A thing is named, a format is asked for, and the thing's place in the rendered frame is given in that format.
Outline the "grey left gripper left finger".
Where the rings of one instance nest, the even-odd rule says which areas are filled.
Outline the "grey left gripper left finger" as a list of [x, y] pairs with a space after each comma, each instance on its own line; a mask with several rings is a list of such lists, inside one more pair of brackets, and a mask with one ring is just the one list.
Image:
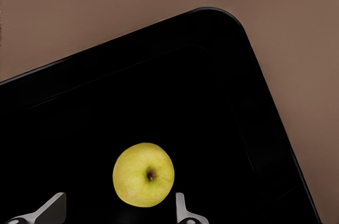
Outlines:
[[14, 217], [4, 224], [64, 224], [66, 220], [66, 193], [59, 192], [38, 210]]

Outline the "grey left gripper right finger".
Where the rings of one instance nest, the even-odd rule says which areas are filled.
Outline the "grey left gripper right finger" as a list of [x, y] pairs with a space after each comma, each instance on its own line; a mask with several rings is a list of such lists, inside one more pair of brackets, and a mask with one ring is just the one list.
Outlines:
[[181, 192], [175, 193], [177, 224], [209, 224], [206, 217], [189, 212], [186, 209], [185, 197]]

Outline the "yellow-green apple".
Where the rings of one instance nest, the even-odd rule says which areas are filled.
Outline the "yellow-green apple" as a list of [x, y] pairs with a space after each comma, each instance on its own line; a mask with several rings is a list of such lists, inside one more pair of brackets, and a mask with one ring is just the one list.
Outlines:
[[169, 155], [153, 143], [126, 149], [114, 164], [112, 180], [117, 196], [134, 207], [150, 208], [169, 195], [175, 171]]

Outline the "black tray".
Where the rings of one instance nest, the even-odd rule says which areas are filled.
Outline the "black tray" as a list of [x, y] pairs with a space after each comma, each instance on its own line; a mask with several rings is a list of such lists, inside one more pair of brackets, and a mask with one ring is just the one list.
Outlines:
[[[138, 208], [120, 154], [170, 156], [171, 192]], [[0, 224], [66, 193], [64, 224], [322, 224], [248, 37], [203, 7], [0, 83]]]

